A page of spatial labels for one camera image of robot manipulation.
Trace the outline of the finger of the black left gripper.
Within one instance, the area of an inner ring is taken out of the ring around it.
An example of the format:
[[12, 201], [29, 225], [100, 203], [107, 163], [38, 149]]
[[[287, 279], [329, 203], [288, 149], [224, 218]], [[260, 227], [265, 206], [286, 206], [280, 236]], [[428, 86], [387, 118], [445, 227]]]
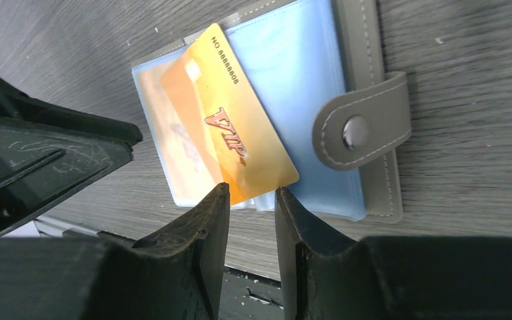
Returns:
[[0, 236], [131, 162], [128, 122], [32, 98], [0, 78]]

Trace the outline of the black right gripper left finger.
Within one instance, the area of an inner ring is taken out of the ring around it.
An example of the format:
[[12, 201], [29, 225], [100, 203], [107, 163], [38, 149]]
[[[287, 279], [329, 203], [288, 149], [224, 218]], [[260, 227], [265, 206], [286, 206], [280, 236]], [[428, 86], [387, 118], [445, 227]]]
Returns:
[[132, 243], [0, 238], [0, 319], [216, 319], [229, 186]]

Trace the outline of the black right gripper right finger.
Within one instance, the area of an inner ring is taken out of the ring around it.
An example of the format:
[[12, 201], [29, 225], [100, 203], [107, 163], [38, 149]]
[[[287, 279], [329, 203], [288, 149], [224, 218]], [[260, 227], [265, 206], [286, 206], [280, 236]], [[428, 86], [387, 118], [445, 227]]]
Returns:
[[286, 319], [512, 319], [512, 238], [353, 240], [275, 193]]

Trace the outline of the gold credit card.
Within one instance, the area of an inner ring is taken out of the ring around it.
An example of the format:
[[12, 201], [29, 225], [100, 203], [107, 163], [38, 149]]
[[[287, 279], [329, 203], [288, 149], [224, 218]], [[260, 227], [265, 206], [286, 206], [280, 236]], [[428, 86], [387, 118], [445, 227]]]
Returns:
[[212, 178], [228, 184], [232, 205], [298, 181], [219, 24], [192, 42], [161, 85]]
[[170, 63], [133, 70], [143, 110], [176, 205], [196, 205], [217, 182], [183, 126], [161, 84]]

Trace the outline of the taupe leather card holder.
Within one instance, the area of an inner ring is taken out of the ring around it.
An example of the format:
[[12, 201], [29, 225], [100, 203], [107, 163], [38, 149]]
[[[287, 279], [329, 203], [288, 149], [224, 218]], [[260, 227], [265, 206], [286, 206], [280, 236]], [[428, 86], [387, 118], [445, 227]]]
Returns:
[[[315, 213], [400, 221], [407, 76], [384, 70], [375, 2], [259, 1], [216, 23], [299, 174], [285, 187]], [[204, 30], [134, 62], [132, 75], [171, 66]], [[271, 211], [274, 192], [232, 206]]]

